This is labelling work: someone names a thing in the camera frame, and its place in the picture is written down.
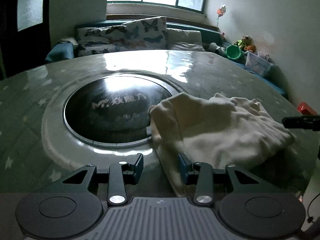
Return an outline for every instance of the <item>sofa backrest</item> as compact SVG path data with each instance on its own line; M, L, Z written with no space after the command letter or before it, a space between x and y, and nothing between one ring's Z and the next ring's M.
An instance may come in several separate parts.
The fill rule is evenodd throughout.
M121 21L108 20L108 21L98 22L98 23L81 24L81 25L76 25L75 30L78 28L86 28L86 27L109 27L109 26L113 26L113 25L121 25L126 22L128 22L128 20L121 20ZM208 29L195 27L195 26L191 26L191 25L185 25L185 24L170 23L170 22L167 22L167 28L175 28L175 29L190 30L190 31L200 31L203 43L215 42L218 46L222 46L222 40L221 40L220 33L213 31L213 30L208 30Z

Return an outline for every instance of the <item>gray ribbed plate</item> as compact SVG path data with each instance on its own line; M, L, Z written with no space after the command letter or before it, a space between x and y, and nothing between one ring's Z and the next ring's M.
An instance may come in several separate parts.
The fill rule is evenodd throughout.
M75 238L75 240L111 239L240 240L245 238L228 231L211 209L194 206L187 198L135 197L126 206L110 208L95 228Z

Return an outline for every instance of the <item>red object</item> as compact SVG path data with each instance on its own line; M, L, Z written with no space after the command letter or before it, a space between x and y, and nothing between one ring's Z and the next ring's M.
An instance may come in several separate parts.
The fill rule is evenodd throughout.
M313 110L307 103L302 102L298 106L298 111L303 115L318 115L315 110Z

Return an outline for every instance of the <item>metal screw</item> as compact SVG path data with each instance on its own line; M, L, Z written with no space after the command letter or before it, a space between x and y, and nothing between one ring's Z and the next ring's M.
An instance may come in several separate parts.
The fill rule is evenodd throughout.
M212 198L209 197L209 196L203 195L203 196L197 197L196 200L197 200L199 203L209 203L209 202L212 201Z
M125 198L119 195L114 195L109 198L109 201L115 204L120 204L125 201Z

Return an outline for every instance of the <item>window frame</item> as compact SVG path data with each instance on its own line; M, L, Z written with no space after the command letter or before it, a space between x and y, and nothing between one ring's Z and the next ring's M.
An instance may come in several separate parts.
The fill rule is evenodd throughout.
M191 11L191 12L195 12L195 13L204 14L206 0L203 0L201 11L194 10L194 9L191 9L191 8L187 8L187 7L183 7L183 6L179 6L178 5L179 0L176 0L176 4L175 5L169 5L169 4L163 4L163 3L153 3L153 2L143 2L142 0L141 1L107 1L107 3L136 3L136 4L160 5L160 6L165 6L165 7L170 7L170 8L177 8L177 9L182 9L182 10L186 10L186 11Z

